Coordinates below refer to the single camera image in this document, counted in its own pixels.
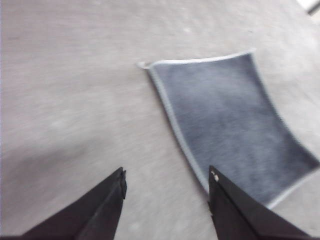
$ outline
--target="gray fabric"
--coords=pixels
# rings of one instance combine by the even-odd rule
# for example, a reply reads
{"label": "gray fabric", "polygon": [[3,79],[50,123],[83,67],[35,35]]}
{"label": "gray fabric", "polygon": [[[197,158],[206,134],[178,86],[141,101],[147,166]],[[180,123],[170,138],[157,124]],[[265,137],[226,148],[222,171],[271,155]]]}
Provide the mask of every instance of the gray fabric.
{"label": "gray fabric", "polygon": [[149,73],[205,188],[214,165],[266,205],[319,166],[277,115],[250,53],[159,61]]}

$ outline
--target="concrete floor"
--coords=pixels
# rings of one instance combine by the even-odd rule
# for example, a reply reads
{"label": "concrete floor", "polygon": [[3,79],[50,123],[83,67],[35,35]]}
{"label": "concrete floor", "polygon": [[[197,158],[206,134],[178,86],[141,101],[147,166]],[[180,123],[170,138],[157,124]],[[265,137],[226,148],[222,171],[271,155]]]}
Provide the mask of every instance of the concrete floor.
{"label": "concrete floor", "polygon": [[[320,159],[320,29],[291,0],[1,1],[1,233],[22,234],[117,167],[116,239],[207,240],[207,197],[140,61],[256,48],[263,82]],[[274,210],[320,236],[320,172]]]}

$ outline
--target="gray cloth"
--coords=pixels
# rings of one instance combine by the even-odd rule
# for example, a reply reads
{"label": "gray cloth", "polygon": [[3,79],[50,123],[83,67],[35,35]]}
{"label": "gray cloth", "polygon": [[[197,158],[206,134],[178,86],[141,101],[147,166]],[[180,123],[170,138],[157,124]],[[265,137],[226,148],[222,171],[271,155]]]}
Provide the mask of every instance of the gray cloth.
{"label": "gray cloth", "polygon": [[159,61],[148,71],[206,190],[213,165],[267,205],[319,166],[277,115],[249,52]]}

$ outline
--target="gray floor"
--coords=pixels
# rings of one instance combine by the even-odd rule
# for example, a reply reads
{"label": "gray floor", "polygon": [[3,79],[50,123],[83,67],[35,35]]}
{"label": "gray floor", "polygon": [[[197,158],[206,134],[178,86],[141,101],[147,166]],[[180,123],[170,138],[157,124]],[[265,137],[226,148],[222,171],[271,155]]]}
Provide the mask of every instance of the gray floor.
{"label": "gray floor", "polygon": [[[255,47],[278,111],[320,159],[320,29],[295,1],[2,0],[1,28],[2,234],[123,166],[116,239],[213,239],[206,195],[140,61]],[[274,208],[318,236],[319,181]]]}

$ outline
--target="microfiber cloth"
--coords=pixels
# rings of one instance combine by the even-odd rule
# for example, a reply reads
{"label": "microfiber cloth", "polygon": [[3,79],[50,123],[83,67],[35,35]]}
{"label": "microfiber cloth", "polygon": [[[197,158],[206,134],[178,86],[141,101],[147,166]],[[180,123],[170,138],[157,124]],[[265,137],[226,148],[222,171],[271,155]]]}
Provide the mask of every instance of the microfiber cloth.
{"label": "microfiber cloth", "polygon": [[319,167],[277,114],[251,52],[161,60],[145,69],[206,191],[213,165],[256,201],[271,207]]}

